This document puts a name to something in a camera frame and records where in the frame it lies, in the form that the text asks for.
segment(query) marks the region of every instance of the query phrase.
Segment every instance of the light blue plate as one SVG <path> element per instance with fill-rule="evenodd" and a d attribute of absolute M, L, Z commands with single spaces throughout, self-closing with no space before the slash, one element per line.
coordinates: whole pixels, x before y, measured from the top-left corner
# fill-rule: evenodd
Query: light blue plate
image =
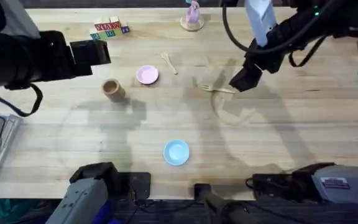
<path fill-rule="evenodd" d="M 189 146 L 182 140 L 172 140 L 165 145 L 163 156 L 173 166 L 183 165 L 190 156 Z"/>

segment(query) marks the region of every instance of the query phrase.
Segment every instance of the label sticker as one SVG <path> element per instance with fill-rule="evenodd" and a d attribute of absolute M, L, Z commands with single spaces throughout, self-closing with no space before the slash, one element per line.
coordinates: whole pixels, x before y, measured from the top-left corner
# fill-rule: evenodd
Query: label sticker
<path fill-rule="evenodd" d="M 347 180 L 343 177 L 322 177 L 321 183 L 329 189 L 350 189 Z"/>

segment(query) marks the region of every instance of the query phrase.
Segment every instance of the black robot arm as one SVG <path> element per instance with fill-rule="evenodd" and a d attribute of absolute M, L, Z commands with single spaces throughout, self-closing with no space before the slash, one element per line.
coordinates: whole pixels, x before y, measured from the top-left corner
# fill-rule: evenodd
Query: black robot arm
<path fill-rule="evenodd" d="M 243 68 L 231 80 L 231 86 L 239 91 L 256 87 L 262 71 L 278 72 L 286 54 L 289 54 L 292 66 L 304 66 L 326 37 L 358 38 L 358 1 L 291 1 L 291 6 L 297 8 L 297 13 L 275 26 L 267 34 L 268 44 L 265 47 L 258 46 L 255 39 L 249 47 L 245 47 L 231 33 L 226 17 L 227 7 L 223 5 L 223 22 L 229 38 L 240 49 L 247 52 Z M 292 57 L 293 52 L 304 50 L 316 39 L 318 41 L 308 56 L 300 64 L 296 64 Z"/>

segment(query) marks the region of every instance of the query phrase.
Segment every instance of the pink plate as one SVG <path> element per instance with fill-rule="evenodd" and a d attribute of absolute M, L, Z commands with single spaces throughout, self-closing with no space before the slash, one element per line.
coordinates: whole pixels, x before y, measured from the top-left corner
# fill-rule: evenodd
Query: pink plate
<path fill-rule="evenodd" d="M 158 70 L 152 65 L 144 65 L 136 72 L 136 79 L 141 84 L 153 84 L 158 79 Z"/>

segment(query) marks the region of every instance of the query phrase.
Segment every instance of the wooden cup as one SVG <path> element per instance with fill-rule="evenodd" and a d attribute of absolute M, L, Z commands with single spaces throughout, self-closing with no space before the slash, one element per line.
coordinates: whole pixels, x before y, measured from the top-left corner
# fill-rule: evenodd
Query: wooden cup
<path fill-rule="evenodd" d="M 103 93 L 113 102 L 125 99 L 125 90 L 115 79 L 106 80 L 102 85 Z"/>

